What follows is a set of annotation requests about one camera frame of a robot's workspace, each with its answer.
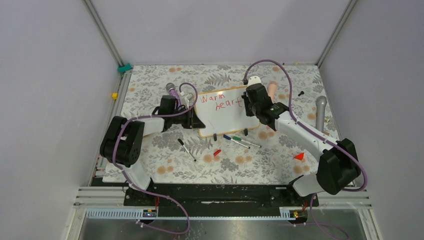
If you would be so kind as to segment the yellow framed whiteboard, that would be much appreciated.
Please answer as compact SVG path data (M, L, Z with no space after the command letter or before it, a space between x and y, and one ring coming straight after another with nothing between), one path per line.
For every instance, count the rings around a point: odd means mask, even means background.
M199 130L201 137L229 134L261 125L256 117L246 115L242 98L245 90L245 86L239 86L198 94L194 108L205 125Z

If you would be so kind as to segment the red marker cap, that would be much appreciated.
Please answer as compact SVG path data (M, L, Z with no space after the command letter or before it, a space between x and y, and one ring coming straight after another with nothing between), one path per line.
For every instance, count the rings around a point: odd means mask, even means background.
M222 150L221 149L218 149L218 150L216 150L214 153L213 153L213 156L214 157L216 157L220 152L221 152Z

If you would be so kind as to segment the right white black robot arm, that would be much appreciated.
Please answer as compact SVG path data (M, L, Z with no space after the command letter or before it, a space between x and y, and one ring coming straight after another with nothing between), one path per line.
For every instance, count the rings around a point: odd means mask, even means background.
M301 205L314 193L336 195L362 174L352 141L347 138L338 141L297 119L288 106L273 103L261 83L248 86L242 98L247 116L255 116L261 124L296 141L318 161L316 173L290 183L292 189L287 191L286 198L291 205Z

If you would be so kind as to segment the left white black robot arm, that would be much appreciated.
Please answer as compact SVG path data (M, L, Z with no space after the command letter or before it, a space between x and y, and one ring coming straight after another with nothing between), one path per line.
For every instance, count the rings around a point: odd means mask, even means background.
M144 206L154 202L155 192L149 188L151 177L139 161L143 137L165 132L172 125L181 125L184 129L206 127L193 108L179 108L177 103L176 97L164 95L153 115L130 120L114 116L100 145L99 154L123 173L129 186L137 190L136 199Z

